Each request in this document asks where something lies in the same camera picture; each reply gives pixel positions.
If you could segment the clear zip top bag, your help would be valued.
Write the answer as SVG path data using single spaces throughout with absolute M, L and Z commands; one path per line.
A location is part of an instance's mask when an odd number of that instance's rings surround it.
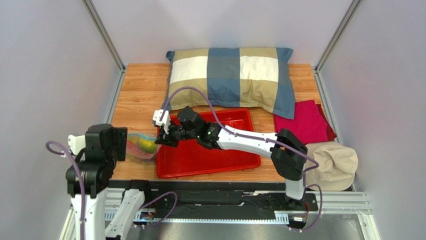
M 127 135 L 126 158 L 140 163 L 155 163 L 161 148 L 152 134 L 129 133 Z

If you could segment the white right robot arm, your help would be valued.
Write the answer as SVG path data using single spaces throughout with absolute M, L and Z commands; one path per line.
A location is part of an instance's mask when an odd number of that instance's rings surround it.
M 259 133 L 236 129 L 219 121 L 207 122 L 188 106 L 177 117 L 179 124 L 174 124 L 167 110 L 154 111 L 152 122 L 158 128 L 156 144 L 177 148 L 181 141 L 194 140 L 208 150 L 235 150 L 269 158 L 276 172 L 285 179 L 286 196 L 293 201 L 304 199 L 307 148 L 289 130 Z

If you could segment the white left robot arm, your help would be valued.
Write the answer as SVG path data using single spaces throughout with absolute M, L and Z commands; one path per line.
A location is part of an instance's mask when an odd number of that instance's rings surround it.
M 117 162 L 126 158 L 127 137 L 126 127 L 107 123 L 92 125 L 84 135 L 68 136 L 75 160 L 65 178 L 78 240 L 125 240 L 139 208 L 152 199 L 147 180 L 130 180 L 115 216 L 105 224 L 108 186 Z

